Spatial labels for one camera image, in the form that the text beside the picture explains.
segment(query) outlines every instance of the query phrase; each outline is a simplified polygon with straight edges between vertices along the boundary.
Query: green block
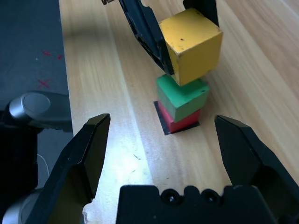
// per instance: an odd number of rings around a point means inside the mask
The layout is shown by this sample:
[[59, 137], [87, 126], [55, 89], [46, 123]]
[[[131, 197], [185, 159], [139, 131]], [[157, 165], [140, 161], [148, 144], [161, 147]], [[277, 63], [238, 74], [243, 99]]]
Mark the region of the green block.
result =
[[209, 91], [209, 86], [201, 79], [183, 86], [179, 86], [170, 75], [163, 75], [157, 79], [158, 98], [174, 122], [201, 109]]

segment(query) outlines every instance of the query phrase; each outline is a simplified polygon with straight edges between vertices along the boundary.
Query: red mark on carpet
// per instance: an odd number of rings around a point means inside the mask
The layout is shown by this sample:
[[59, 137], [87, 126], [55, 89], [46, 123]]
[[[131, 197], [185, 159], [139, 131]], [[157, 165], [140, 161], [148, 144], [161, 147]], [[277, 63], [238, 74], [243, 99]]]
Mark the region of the red mark on carpet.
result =
[[42, 80], [38, 79], [37, 81], [40, 83], [40, 85], [36, 88], [37, 90], [40, 89], [40, 88], [42, 88], [43, 86], [47, 87], [47, 88], [50, 88], [49, 84], [48, 84], [48, 82], [50, 81], [50, 79], [47, 79], [46, 81], [42, 81]]
[[50, 52], [48, 52], [48, 51], [43, 51], [43, 55], [44, 56], [51, 56], [52, 54]]

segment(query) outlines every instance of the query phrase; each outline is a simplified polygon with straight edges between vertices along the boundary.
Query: wooden block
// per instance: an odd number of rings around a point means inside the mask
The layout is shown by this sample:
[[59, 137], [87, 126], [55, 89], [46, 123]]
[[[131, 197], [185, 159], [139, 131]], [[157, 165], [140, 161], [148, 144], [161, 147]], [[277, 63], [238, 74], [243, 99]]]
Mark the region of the wooden block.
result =
[[209, 93], [209, 86], [201, 79], [179, 86], [170, 75], [157, 79], [158, 99], [166, 108], [174, 122], [201, 109]]
[[216, 68], [222, 31], [194, 8], [159, 23], [174, 69], [174, 79], [185, 85]]
[[164, 121], [166, 122], [166, 125], [167, 125], [170, 133], [175, 133], [183, 128], [186, 128], [186, 127], [198, 122], [199, 117], [200, 117], [200, 110], [198, 110], [198, 111], [190, 114], [188, 117], [175, 123], [173, 121], [173, 119], [171, 118], [170, 114], [167, 112], [165, 107], [163, 107], [163, 105], [160, 101], [158, 101], [158, 105], [159, 105], [161, 115], [164, 118]]

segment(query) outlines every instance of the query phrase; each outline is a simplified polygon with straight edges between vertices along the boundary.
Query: wooden table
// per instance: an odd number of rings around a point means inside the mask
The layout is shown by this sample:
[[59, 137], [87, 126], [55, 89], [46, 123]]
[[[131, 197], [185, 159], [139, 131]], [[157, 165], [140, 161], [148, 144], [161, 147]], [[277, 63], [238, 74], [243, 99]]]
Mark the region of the wooden table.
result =
[[[182, 0], [143, 0], [158, 21]], [[214, 127], [216, 114], [250, 125], [299, 183], [299, 3], [218, 0], [224, 32], [219, 66], [201, 126], [164, 136], [153, 106], [163, 71], [135, 40], [118, 1], [60, 0], [75, 133], [93, 116], [111, 114], [107, 152], [89, 224], [113, 224], [124, 184], [160, 191], [186, 185], [222, 193], [230, 184]]]

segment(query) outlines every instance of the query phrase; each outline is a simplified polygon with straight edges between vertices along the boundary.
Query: white cable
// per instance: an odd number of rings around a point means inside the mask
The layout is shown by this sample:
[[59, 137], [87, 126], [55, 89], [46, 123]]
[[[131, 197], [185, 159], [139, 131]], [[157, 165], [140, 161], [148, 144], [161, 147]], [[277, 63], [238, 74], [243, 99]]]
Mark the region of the white cable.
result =
[[48, 176], [50, 176], [50, 171], [49, 171], [49, 166], [48, 166], [48, 164], [47, 164], [47, 161], [46, 161], [45, 158], [43, 158], [43, 156], [41, 156], [40, 154], [37, 154], [37, 155], [40, 156], [41, 159], [45, 162], [46, 167], [47, 167]]

